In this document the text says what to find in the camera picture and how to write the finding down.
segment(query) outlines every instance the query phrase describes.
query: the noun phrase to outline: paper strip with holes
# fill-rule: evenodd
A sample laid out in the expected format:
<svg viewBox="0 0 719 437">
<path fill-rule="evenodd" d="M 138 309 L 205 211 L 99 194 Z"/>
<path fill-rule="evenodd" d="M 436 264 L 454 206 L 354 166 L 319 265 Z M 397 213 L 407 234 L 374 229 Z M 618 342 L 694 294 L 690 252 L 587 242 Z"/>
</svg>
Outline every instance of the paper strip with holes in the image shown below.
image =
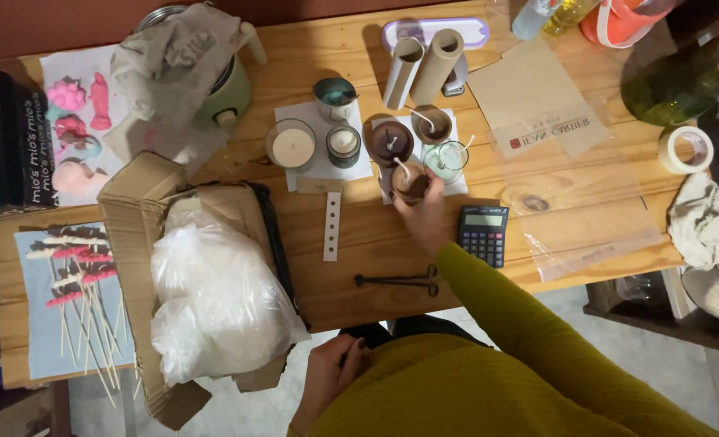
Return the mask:
<svg viewBox="0 0 719 437">
<path fill-rule="evenodd" d="M 341 194 L 327 193 L 327 216 L 325 219 L 325 255 L 323 261 L 338 260 L 338 224 L 341 218 Z"/>
</svg>

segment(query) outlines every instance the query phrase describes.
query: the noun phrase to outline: calculator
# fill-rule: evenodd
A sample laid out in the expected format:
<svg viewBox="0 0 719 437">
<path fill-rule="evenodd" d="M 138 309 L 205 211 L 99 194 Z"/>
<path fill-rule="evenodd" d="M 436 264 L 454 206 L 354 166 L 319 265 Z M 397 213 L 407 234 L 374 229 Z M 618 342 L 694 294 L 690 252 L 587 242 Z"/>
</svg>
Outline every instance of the calculator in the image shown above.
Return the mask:
<svg viewBox="0 0 719 437">
<path fill-rule="evenodd" d="M 471 255 L 494 268 L 505 263 L 505 228 L 508 208 L 504 206 L 463 206 L 459 216 L 457 242 Z"/>
</svg>

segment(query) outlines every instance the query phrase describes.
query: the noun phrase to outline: calculator display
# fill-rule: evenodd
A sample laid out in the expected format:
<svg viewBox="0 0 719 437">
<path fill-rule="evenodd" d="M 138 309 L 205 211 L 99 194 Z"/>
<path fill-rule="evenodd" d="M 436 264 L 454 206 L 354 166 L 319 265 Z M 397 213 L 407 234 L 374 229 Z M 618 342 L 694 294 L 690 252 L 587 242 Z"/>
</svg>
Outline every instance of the calculator display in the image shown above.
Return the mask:
<svg viewBox="0 0 719 437">
<path fill-rule="evenodd" d="M 464 216 L 466 225 L 484 225 L 484 226 L 501 226 L 501 215 L 476 215 L 468 214 Z"/>
</svg>

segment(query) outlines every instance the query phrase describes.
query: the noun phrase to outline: mustard yellow sweater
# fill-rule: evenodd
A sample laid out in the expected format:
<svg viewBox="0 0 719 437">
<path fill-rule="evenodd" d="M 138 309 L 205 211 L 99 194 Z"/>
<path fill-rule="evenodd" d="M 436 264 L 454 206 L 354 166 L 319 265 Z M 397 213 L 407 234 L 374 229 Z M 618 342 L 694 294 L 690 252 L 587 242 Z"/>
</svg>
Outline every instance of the mustard yellow sweater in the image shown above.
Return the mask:
<svg viewBox="0 0 719 437">
<path fill-rule="evenodd" d="M 436 263 L 502 351 L 446 334 L 384 344 L 308 435 L 719 435 L 456 244 Z"/>
</svg>

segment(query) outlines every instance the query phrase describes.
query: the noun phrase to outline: black box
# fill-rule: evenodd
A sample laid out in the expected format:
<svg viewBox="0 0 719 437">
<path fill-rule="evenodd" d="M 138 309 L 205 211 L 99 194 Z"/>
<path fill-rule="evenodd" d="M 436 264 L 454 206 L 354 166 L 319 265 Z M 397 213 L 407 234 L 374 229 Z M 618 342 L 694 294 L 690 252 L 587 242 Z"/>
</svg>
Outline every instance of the black box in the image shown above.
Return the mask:
<svg viewBox="0 0 719 437">
<path fill-rule="evenodd" d="M 55 206 L 48 100 L 0 72 L 0 217 Z"/>
</svg>

